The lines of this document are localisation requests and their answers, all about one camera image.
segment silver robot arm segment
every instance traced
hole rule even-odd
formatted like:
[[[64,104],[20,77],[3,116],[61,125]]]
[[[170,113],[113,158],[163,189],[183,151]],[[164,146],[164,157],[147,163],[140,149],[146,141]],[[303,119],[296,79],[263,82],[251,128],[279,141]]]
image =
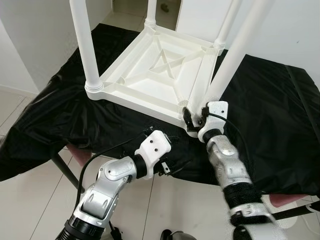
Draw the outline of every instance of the silver robot arm segment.
[[[233,239],[287,240],[262,202],[260,192],[255,189],[245,165],[239,159],[238,150],[222,134],[225,122],[211,115],[226,119],[227,112],[228,103],[209,102],[202,111],[203,125],[198,137],[206,143],[209,161],[229,206],[230,223],[235,226]]]
[[[167,136],[155,130],[142,142],[133,158],[127,156],[103,164],[96,182],[85,191],[56,240],[99,240],[115,211],[120,191],[135,179],[152,178],[155,164],[170,150]]]

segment black cable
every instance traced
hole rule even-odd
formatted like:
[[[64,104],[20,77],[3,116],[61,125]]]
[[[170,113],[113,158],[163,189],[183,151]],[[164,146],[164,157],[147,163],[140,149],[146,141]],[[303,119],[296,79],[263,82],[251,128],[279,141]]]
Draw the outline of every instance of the black cable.
[[[249,155],[249,150],[248,150],[248,146],[247,146],[247,143],[246,143],[246,140],[245,138],[242,136],[240,130],[228,119],[224,118],[223,116],[219,116],[219,115],[216,115],[216,114],[213,114],[213,113],[208,113],[210,116],[213,116],[213,117],[216,117],[218,119],[221,119],[223,121],[225,121],[226,123],[230,124],[239,134],[240,138],[241,138],[241,141],[243,143],[243,146],[244,146],[244,150],[245,150],[245,154],[246,154],[246,158],[247,158],[247,161],[248,163],[250,163],[250,155]]]
[[[84,179],[84,175],[85,175],[85,171],[86,171],[86,168],[88,167],[88,165],[92,162],[92,160],[94,160],[95,158],[99,157],[100,155],[102,154],[105,154],[106,152],[109,152],[117,147],[120,147],[124,144],[127,144],[135,139],[137,139],[138,137],[141,136],[141,134],[145,133],[145,131],[139,133],[137,136],[133,137],[133,138],[130,138],[129,140],[126,140],[124,142],[121,142],[113,147],[110,147],[109,149],[107,150],[103,150],[101,152],[98,152],[96,153],[95,155],[93,155],[86,163],[85,165],[83,166],[82,170],[81,170],[81,173],[80,173],[80,177],[79,177],[79,184],[78,184],[78,189],[77,189],[77,192],[76,192],[76,201],[75,201],[75,205],[74,205],[74,209],[76,209],[76,207],[78,206],[79,202],[80,202],[80,197],[81,197],[81,188],[82,188],[82,182],[83,182],[83,179]]]
[[[111,223],[111,221],[109,221],[109,226],[110,226],[111,231],[115,230],[115,229],[114,229],[114,226],[113,226],[112,223]]]

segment black plastic sheet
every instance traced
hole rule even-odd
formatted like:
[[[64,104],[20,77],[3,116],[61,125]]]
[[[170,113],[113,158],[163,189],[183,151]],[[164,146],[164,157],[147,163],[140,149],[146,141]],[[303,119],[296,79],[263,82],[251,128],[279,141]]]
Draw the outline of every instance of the black plastic sheet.
[[[100,74],[137,35],[104,24],[92,31]],[[216,69],[225,54],[218,58]],[[68,143],[99,152],[153,126],[179,139],[166,155],[172,169],[184,166],[174,177],[217,184],[205,145],[198,139],[179,127],[107,100],[90,100],[84,84],[81,57],[76,50],[4,139],[0,181],[47,162]],[[222,96],[229,103],[228,119],[247,141],[250,160],[246,159],[239,136],[228,125],[226,135],[238,147],[255,186],[265,193],[316,195],[320,191],[320,143],[297,87],[318,128],[320,93],[303,69],[246,55]],[[119,147],[108,156],[132,156],[141,141]]]

